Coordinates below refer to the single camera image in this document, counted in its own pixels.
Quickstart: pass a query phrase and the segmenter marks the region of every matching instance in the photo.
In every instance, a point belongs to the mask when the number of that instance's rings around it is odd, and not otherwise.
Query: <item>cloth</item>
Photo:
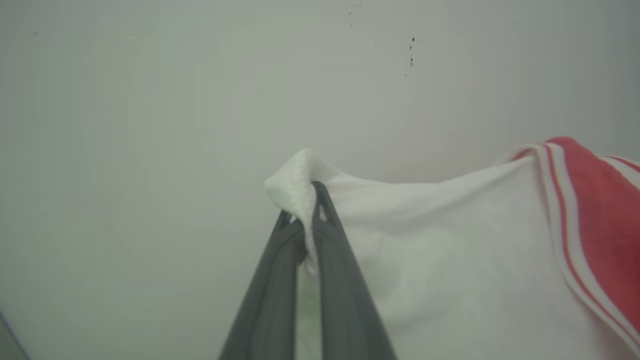
[[[265,187],[306,230],[303,359],[321,358],[311,181],[329,190],[398,358],[640,357],[637,163],[555,138],[442,183],[387,184],[298,152]]]

